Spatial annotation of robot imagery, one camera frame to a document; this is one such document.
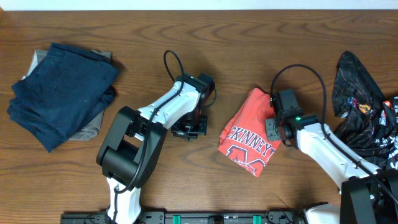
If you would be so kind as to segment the red orange t-shirt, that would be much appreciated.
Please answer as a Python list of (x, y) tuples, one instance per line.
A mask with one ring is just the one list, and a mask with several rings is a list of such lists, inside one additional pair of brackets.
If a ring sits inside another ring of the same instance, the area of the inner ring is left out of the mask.
[(270, 140), (266, 133), (266, 120), (275, 115), (271, 97), (254, 88), (220, 134), (218, 150), (255, 177), (259, 177), (280, 140)]

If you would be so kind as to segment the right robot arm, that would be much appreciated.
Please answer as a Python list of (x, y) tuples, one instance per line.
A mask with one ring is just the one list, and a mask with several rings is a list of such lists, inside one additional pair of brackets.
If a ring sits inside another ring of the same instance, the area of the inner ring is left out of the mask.
[(320, 202), (294, 215), (294, 223), (397, 223), (397, 171), (382, 170), (339, 140), (316, 114), (304, 114), (292, 89), (271, 96), (275, 116), (267, 136), (311, 157), (334, 181), (339, 206)]

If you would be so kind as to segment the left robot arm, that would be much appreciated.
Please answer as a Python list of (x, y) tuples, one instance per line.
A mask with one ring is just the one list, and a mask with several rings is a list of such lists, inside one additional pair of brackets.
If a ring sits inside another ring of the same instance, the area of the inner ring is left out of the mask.
[(155, 102), (118, 111), (96, 156), (110, 189), (105, 223), (139, 219), (141, 188), (156, 167), (167, 133), (187, 141), (205, 135), (208, 118), (201, 111), (214, 92), (213, 77), (183, 74)]

